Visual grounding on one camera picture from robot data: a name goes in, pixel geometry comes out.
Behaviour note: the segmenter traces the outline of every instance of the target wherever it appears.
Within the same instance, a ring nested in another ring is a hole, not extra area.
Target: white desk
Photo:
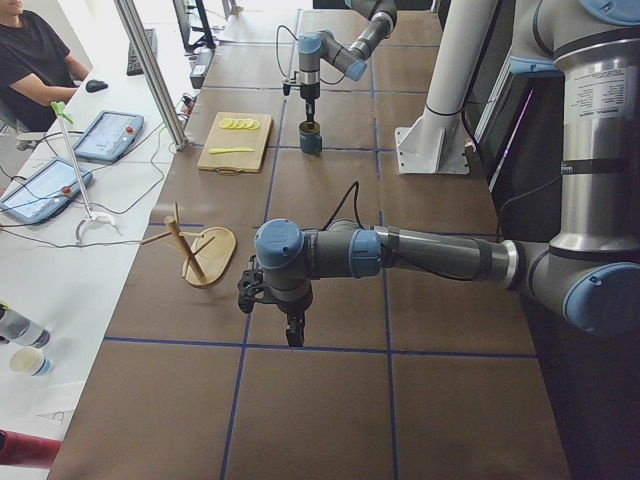
[[[159,34],[158,61],[165,82],[174,103],[178,103],[184,92],[193,91],[177,28],[152,26]],[[125,75],[127,46],[128,41],[114,39],[110,45],[111,61],[97,65],[88,77],[106,81],[108,89],[89,94],[82,87],[69,102],[65,111],[74,120],[74,125],[68,127],[70,130],[83,130],[106,109],[144,115],[145,126],[137,141],[161,123],[144,76]],[[49,133],[56,131],[59,131],[57,123]],[[60,156],[66,156],[61,138],[50,142]],[[91,202],[122,211],[136,201],[162,177],[151,165],[158,142],[154,163],[166,174],[173,160],[171,139],[166,131],[159,136],[156,131],[116,164],[95,171],[94,182],[88,188]],[[50,148],[41,144],[19,175],[28,177],[51,156]],[[83,166],[101,167],[95,163]],[[130,211],[115,215],[117,229],[108,224],[84,228],[84,243],[139,241],[161,187],[162,182]],[[75,204],[41,226],[11,231],[57,245],[73,245],[75,228],[85,216],[82,204]],[[5,214],[0,214],[0,221],[16,223]],[[54,363],[54,370],[42,378],[13,374],[9,371],[9,358],[19,347],[15,344],[0,347],[0,428],[49,438],[64,437],[138,246],[131,243],[59,249],[0,232],[0,299],[50,329],[51,341],[44,350]],[[58,411],[64,413],[57,414],[56,419],[46,417]],[[0,466],[3,480],[42,479],[47,473]]]

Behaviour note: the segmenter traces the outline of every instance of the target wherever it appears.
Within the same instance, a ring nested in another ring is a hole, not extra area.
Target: tablet
[[[93,178],[87,170],[80,172],[85,184]],[[42,223],[64,210],[78,192],[73,165],[56,157],[0,199],[0,211],[21,223]]]
[[[111,163],[119,160],[142,130],[144,117],[103,110],[73,148],[76,157]]]

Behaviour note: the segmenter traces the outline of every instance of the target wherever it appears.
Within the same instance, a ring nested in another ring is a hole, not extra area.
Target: cup
[[[44,356],[42,350],[24,347],[13,354],[9,360],[9,368],[16,373],[41,377],[51,371],[53,364]]]
[[[62,442],[0,430],[0,465],[51,468]]]

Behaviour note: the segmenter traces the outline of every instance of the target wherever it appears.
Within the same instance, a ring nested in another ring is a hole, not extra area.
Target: computer mouse
[[[109,85],[104,83],[102,80],[92,79],[87,82],[87,84],[85,85],[85,88],[87,89],[87,92],[93,93],[93,92],[99,92],[100,90],[104,90],[108,86]]]

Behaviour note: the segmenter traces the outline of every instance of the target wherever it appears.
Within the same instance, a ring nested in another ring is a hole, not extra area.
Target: warning label
[[[567,80],[564,123],[633,114],[637,70],[616,68]]]

